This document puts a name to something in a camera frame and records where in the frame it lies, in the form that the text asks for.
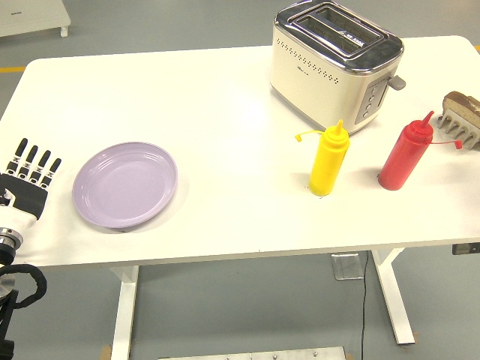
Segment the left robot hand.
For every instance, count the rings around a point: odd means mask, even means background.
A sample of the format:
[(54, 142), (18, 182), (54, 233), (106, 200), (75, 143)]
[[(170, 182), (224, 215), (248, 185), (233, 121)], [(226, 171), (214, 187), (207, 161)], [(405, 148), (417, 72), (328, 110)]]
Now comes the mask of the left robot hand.
[(51, 151), (37, 156), (38, 146), (20, 140), (1, 173), (1, 228), (18, 233), (33, 226), (43, 214), (48, 189), (62, 160), (49, 162)]

